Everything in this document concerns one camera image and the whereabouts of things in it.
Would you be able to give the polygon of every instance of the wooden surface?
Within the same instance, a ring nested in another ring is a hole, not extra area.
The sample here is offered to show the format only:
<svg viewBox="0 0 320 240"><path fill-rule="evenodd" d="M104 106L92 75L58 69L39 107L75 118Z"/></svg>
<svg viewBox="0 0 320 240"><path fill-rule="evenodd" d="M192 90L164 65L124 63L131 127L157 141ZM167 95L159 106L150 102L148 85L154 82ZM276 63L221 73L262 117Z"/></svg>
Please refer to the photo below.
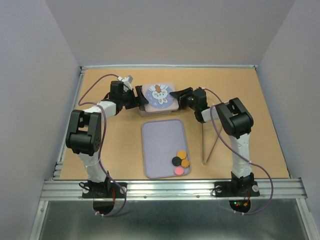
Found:
<svg viewBox="0 0 320 240"><path fill-rule="evenodd" d="M102 75L114 73L125 77L133 76L133 86L173 82L176 91L188 87L207 87L215 91L223 101L238 97L251 113L254 125L250 136L251 160L264 166L273 178L288 178L287 166L275 133L275 129L253 69L241 68L174 68L174 69L89 69L85 72L80 95ZM115 77L101 80L86 96L85 101L98 102L110 90L110 81ZM208 104L217 103L217 99L207 93ZM180 110L167 116L141 117L138 109L123 109L117 116L108 118L105 143L102 150L102 162L115 179L144 180L144 157L141 126L144 122L180 119L189 150L191 171L184 176L170 179L229 179L232 169L232 154L218 139L206 165L202 164L203 141L202 125L197 122L191 109ZM217 139L211 123L204 126L205 156ZM229 137L222 131L222 137L229 143ZM265 173L253 167L256 178L266 178ZM85 167L77 155L66 150L60 175L62 180L84 180L87 178Z"/></svg>

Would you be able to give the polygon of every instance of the gray wall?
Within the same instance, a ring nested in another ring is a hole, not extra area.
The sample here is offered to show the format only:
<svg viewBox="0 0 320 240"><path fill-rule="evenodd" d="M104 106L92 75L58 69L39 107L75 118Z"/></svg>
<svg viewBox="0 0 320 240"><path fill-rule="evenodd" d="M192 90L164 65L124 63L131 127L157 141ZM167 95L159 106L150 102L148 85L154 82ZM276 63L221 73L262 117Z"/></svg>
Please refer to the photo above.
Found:
<svg viewBox="0 0 320 240"><path fill-rule="evenodd" d="M258 67L289 171L320 229L320 1L297 0Z"/></svg>
<svg viewBox="0 0 320 240"><path fill-rule="evenodd" d="M295 0L46 0L81 66L258 64Z"/></svg>
<svg viewBox="0 0 320 240"><path fill-rule="evenodd" d="M0 7L0 234L28 239L79 76L44 0Z"/></svg>

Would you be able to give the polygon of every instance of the orange disc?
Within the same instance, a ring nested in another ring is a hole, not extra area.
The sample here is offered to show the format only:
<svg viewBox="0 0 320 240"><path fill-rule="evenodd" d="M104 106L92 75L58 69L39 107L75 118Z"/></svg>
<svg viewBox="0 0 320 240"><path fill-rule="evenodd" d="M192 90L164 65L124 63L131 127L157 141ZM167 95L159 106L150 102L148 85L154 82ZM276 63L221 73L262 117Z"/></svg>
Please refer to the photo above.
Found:
<svg viewBox="0 0 320 240"><path fill-rule="evenodd" d="M184 168L189 167L189 166L190 166L189 160L188 160L188 159L183 159L183 160L181 161L181 166L184 167Z"/></svg>
<svg viewBox="0 0 320 240"><path fill-rule="evenodd" d="M177 157L181 158L181 160L185 159L187 157L187 153L185 151L178 151L176 154Z"/></svg>

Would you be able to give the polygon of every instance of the black disc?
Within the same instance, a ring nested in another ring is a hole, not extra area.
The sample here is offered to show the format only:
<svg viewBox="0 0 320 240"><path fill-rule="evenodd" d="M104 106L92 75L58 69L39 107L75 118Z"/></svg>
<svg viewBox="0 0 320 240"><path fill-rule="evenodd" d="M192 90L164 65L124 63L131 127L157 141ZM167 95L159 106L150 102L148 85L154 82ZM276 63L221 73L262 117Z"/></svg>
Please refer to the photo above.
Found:
<svg viewBox="0 0 320 240"><path fill-rule="evenodd" d="M175 156L174 158L172 158L172 164L174 166L180 166L181 165L181 158L178 156Z"/></svg>

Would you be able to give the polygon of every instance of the white wall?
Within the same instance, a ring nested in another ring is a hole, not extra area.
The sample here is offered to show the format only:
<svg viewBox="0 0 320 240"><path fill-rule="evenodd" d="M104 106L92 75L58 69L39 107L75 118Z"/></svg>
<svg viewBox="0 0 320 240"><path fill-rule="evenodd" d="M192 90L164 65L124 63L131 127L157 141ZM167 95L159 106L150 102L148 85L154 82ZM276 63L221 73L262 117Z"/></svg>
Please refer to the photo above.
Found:
<svg viewBox="0 0 320 240"><path fill-rule="evenodd" d="M297 0L258 67L289 171L320 229L320 1Z"/></svg>
<svg viewBox="0 0 320 240"><path fill-rule="evenodd" d="M44 0L0 7L0 235L28 239L79 67Z"/></svg>
<svg viewBox="0 0 320 240"><path fill-rule="evenodd" d="M295 0L46 0L81 66L258 64Z"/></svg>

